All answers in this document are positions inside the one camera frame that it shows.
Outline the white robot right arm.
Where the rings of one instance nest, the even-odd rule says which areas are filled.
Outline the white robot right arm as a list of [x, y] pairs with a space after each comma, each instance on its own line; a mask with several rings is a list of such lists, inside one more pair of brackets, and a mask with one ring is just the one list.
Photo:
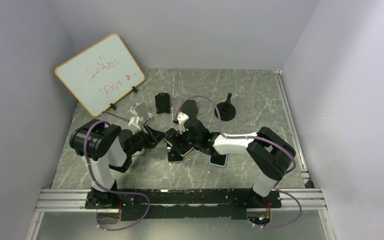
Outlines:
[[188, 120], [184, 131], [170, 128], [164, 138], [181, 156], [195, 149], [208, 156], [245, 155], [253, 159], [259, 175], [249, 199], [255, 207], [267, 203], [272, 188], [296, 166], [295, 149], [268, 127], [248, 134], [226, 134], [209, 131], [199, 120]]

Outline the blue case phone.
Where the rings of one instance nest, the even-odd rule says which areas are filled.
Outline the blue case phone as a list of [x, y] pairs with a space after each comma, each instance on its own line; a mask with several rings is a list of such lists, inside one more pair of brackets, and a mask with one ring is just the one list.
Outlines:
[[224, 155], [211, 155], [209, 158], [209, 163], [217, 167], [225, 167], [227, 164], [228, 154]]

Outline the pink case phone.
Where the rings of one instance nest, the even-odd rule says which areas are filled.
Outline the pink case phone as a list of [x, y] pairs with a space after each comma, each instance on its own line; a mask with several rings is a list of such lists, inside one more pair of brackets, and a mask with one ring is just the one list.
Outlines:
[[[182, 141], [185, 145], [187, 145], [187, 153], [186, 154], [188, 154], [192, 149], [193, 149], [193, 146], [189, 143], [189, 142], [187, 142], [185, 139], [183, 139], [183, 138], [178, 138], [178, 141], [180, 142], [180, 141]], [[171, 149], [172, 149], [172, 145], [171, 145], [171, 142], [167, 142], [168, 143], [168, 145], [171, 147]]]

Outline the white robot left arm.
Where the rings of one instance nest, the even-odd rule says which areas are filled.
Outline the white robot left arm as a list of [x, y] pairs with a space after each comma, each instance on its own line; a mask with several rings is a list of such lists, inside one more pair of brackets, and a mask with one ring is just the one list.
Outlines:
[[87, 201], [94, 207], [112, 208], [119, 203], [117, 182], [111, 171], [125, 173], [133, 155], [155, 148], [165, 137], [148, 125], [123, 129], [119, 125], [92, 119], [76, 129], [69, 146], [82, 157], [92, 179]]

